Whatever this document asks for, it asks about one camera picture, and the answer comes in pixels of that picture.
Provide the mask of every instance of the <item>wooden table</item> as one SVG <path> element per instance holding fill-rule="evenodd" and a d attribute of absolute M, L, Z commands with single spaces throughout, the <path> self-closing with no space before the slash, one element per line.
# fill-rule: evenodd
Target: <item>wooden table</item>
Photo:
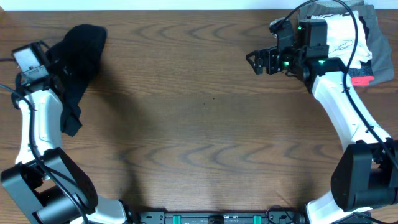
<path fill-rule="evenodd" d="M 137 210 L 298 207 L 330 189 L 343 151 L 321 105 L 283 74 L 255 75 L 245 55 L 275 44 L 268 24 L 288 11 L 7 12 L 0 58 L 29 42 L 59 42 L 81 23 L 105 26 L 102 72 L 80 107 L 83 127 L 64 135 L 68 155 L 100 195 Z M 397 67 L 398 11 L 378 11 Z M 12 63 L 0 81 L 14 86 Z M 398 139 L 398 80 L 358 88 Z M 0 91 L 0 169 L 14 164 L 21 113 Z M 398 219 L 398 207 L 374 211 Z M 0 188 L 0 223 L 26 223 Z"/>

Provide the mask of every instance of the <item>black cloth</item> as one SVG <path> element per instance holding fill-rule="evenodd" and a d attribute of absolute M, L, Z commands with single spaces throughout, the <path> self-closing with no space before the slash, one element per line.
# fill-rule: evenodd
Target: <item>black cloth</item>
<path fill-rule="evenodd" d="M 65 65 L 68 73 L 63 80 L 61 131 L 69 136 L 74 136 L 82 126 L 78 104 L 90 80 L 99 72 L 105 41 L 105 28 L 82 24 L 72 28 L 46 52 L 50 63 L 59 60 L 57 63 Z"/>

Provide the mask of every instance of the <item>green strip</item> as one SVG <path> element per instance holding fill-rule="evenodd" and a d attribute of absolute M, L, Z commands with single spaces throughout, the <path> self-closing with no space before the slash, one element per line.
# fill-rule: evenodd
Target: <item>green strip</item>
<path fill-rule="evenodd" d="M 173 224 L 181 224 L 181 216 L 180 215 L 173 216 Z"/>
<path fill-rule="evenodd" d="M 253 216 L 254 224 L 261 224 L 261 216 L 255 215 Z"/>

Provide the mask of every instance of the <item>gray fabric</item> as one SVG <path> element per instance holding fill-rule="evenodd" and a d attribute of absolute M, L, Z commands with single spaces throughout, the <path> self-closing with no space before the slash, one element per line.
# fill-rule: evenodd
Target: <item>gray fabric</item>
<path fill-rule="evenodd" d="M 394 78 L 394 66 L 391 60 L 391 47 L 388 39 L 383 36 L 380 31 L 376 11 L 374 6 L 365 5 L 363 1 L 351 1 L 350 8 L 359 12 L 366 22 L 366 26 L 370 29 L 366 44 L 368 49 L 372 52 L 372 71 L 374 80 L 370 85 L 375 85 L 380 82 L 386 82 Z M 304 6 L 300 10 L 298 19 L 306 19 L 308 16 L 319 16 L 325 14 L 344 14 L 347 10 L 343 7 L 326 7 L 322 4 L 314 3 L 309 6 Z"/>

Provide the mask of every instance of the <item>white wall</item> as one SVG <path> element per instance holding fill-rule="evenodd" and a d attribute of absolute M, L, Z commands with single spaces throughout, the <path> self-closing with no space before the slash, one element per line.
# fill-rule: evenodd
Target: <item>white wall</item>
<path fill-rule="evenodd" d="M 6 11 L 293 9 L 305 0 L 0 0 Z M 398 0 L 365 0 L 376 9 L 398 9 Z"/>

